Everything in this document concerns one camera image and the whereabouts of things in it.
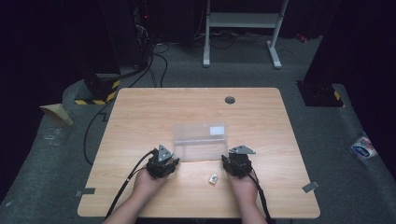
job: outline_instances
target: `hazard stripe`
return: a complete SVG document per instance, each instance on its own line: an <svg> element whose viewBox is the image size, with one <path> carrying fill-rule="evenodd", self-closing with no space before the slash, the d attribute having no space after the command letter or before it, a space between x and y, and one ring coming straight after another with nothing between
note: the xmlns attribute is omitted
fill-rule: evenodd
<svg viewBox="0 0 396 224"><path fill-rule="evenodd" d="M335 96L335 99L336 99L338 102L343 103L343 102L341 101L341 96L340 96L340 94L338 93L338 91L334 91L334 96Z"/></svg>
<svg viewBox="0 0 396 224"><path fill-rule="evenodd" d="M117 88L120 85L120 81L117 80L113 83L111 93L107 96L106 100L102 99L76 99L75 102L77 105L105 105L108 104L115 96L117 92Z"/></svg>

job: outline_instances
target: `small metal block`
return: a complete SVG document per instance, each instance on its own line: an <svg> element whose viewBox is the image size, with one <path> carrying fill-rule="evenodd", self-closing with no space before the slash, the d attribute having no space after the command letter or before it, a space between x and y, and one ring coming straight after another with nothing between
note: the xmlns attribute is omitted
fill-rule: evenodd
<svg viewBox="0 0 396 224"><path fill-rule="evenodd" d="M212 175L212 176L210 176L209 183L215 185L216 182L218 181L218 179L219 179L219 177L217 175Z"/></svg>

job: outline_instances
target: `metal stand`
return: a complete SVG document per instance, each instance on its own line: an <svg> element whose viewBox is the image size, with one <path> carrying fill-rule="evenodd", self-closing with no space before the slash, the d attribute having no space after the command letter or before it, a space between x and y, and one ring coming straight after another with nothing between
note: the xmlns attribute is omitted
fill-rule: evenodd
<svg viewBox="0 0 396 224"><path fill-rule="evenodd" d="M279 30L285 16L286 7L289 0L284 0L279 13L219 13L210 12L210 0L207 0L206 8L206 28L204 47L204 67L210 65L210 27L245 27L245 28L273 28L274 33L271 41L267 41L267 46L276 69L282 67L277 56L275 43Z"/></svg>

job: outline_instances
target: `carpeted floor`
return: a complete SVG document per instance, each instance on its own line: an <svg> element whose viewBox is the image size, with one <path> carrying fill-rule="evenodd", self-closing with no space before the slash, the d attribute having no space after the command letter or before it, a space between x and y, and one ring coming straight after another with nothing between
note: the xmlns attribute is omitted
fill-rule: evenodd
<svg viewBox="0 0 396 224"><path fill-rule="evenodd" d="M296 85L315 55L320 39L301 43L295 39L278 39L276 49L282 69L275 70L264 41L235 41L226 49L211 50L211 65L202 67L203 47L164 44L154 53L151 70L133 88L157 87L276 87L279 88L306 170L315 189L321 215L316 219L281 219L277 223L396 223L396 184L381 161L380 155L361 165L348 152L363 131L347 92L334 85L345 107L306 107ZM230 42L214 39L213 46L222 48ZM130 86L140 75L121 80L120 87ZM83 154L84 135L101 105L75 105L82 80L64 91L65 109L75 124L62 130L57 140L53 122L44 116L32 150L0 208L0 223L100 223L102 217L80 217L79 197L90 174L91 166ZM105 110L107 116L111 106ZM93 161L106 123L96 118L87 137L87 155ZM148 220L139 223L220 223L220 220Z"/></svg>

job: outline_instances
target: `black cable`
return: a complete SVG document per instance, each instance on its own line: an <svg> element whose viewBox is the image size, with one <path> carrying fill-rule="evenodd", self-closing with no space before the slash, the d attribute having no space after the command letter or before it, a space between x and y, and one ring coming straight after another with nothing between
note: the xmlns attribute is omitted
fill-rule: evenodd
<svg viewBox="0 0 396 224"><path fill-rule="evenodd" d="M235 160L231 160L231 162L235 163L235 165L243 172L245 173L245 175L247 175L248 177L250 177L251 180L253 180L254 184L256 185L257 190L259 191L259 195L260 195L260 200L262 201L262 209L264 210L264 214L266 216L266 220L268 222L268 224L273 224L275 223L274 220L272 220L270 213L268 211L268 207L267 207L267 201L265 200L265 196L264 196L264 191L262 190L262 187L259 184L259 179L256 175L256 171L254 171L254 175L256 176L257 180L251 176L251 174L248 174L248 172L246 172L244 169L242 169L242 167L238 164L238 162L236 162Z"/></svg>
<svg viewBox="0 0 396 224"><path fill-rule="evenodd" d="M161 45L166 45L167 48L165 50L163 50L163 51L160 51L160 52L154 52L155 54L162 54L162 53L165 53L166 51L168 51L170 49L169 43L156 44L154 46L154 48L156 48L158 46L161 46Z"/></svg>
<svg viewBox="0 0 396 224"><path fill-rule="evenodd" d="M201 19L199 21L199 26L197 29L197 32L194 35L194 38L198 35L199 31L201 30L201 26L202 26L202 21L204 20L204 14L205 14L205 4L204 4L204 0L202 0L202 12L201 12Z"/></svg>
<svg viewBox="0 0 396 224"><path fill-rule="evenodd" d="M153 55L160 57L165 61L165 69L163 70L163 76L161 77L161 83L160 83L160 87L162 88L163 87L163 78L165 77L166 70L168 69L168 61L166 61L166 59L162 55L159 55L159 54L153 54Z"/></svg>
<svg viewBox="0 0 396 224"><path fill-rule="evenodd" d="M149 69L150 69L150 67L151 67L151 65L152 65L152 61L153 61L153 57L151 56L151 61L149 62L148 67L146 68L146 71L145 71L142 75L140 75L140 77L137 78L137 79L129 86L129 88L131 88L138 80L140 80L140 78L142 78L142 77L149 71Z"/></svg>
<svg viewBox="0 0 396 224"><path fill-rule="evenodd" d="M152 80L152 85L154 85L155 88L157 88L157 79L155 78L155 73L152 71L152 69L149 69L149 72L151 73L151 80Z"/></svg>
<svg viewBox="0 0 396 224"><path fill-rule="evenodd" d="M143 70L145 70L146 68L147 68L147 66L144 65L144 64L142 64L141 66L139 66L139 69L138 69L138 70L133 71L133 72L130 72L130 73L127 73L127 74L124 74L124 75L119 75L119 76L117 76L117 77L113 77L113 78L111 78L109 81L118 81L118 80L121 80L121 79L126 78L126 77L135 76L135 75L141 73L141 72L142 72Z"/></svg>
<svg viewBox="0 0 396 224"><path fill-rule="evenodd" d="M146 166L145 166L145 167L142 167L142 168L140 168L140 169L138 169L138 170L136 170L136 171L132 174L132 176L134 176L135 174L137 174L137 172L139 172L139 171L141 171L141 170L144 170L144 169L146 169Z"/></svg>
<svg viewBox="0 0 396 224"><path fill-rule="evenodd" d="M134 176L135 173L137 173L137 171L135 171L137 169L137 167L140 165L140 163L147 157L149 156L149 154L154 154L155 150L151 150L150 152L148 152L146 155L144 155L140 161L136 164L136 166L134 167L134 169L132 170L132 172L128 175L128 177L125 179L125 182L123 183L123 185L121 186L119 192L117 193L116 197L113 200L113 203L111 204L110 208L107 211L106 214L106 218L108 218L111 213L113 212L114 207L117 204L117 201L119 200L121 194L123 193L123 191L125 190L126 186L128 185L129 181L131 180L132 176Z"/></svg>
<svg viewBox="0 0 396 224"><path fill-rule="evenodd" d="M237 43L247 43L247 44L254 44L254 43L259 43L259 42L262 42L262 41L265 41L265 40L267 40L270 36L268 35L267 37L265 37L265 38L263 38L263 39L260 39L260 37L262 37L262 36L265 36L265 35L258 35L257 37L255 37L254 39L251 39L251 40L244 40L244 39L235 39L235 41L237 42Z"/></svg>
<svg viewBox="0 0 396 224"><path fill-rule="evenodd" d="M93 162L91 162L88 159L88 155L87 155L87 137L88 137L88 131L91 128L91 125L93 124L93 121L96 119L96 117L98 115L104 115L102 121L108 121L108 119L106 119L106 113L103 113L103 111L112 103L114 102L114 99L112 99L110 102L108 102L105 106L102 107L102 109L99 110L99 112L96 113L96 115L91 119L90 123L88 124L87 130L85 130L85 135L84 135L84 143L83 143L83 153L84 153L84 158L85 161L89 164L89 165L93 165Z"/></svg>
<svg viewBox="0 0 396 224"><path fill-rule="evenodd" d="M216 46L214 46L213 44L210 44L210 46L211 46L212 48L214 48L214 49L228 49L228 48L230 48L230 47L233 45L233 43L235 42L235 39L234 39L234 38L232 38L231 40L232 40L232 41L231 41L231 44L228 45L228 46L226 46L226 47L223 47L223 48L216 47Z"/></svg>

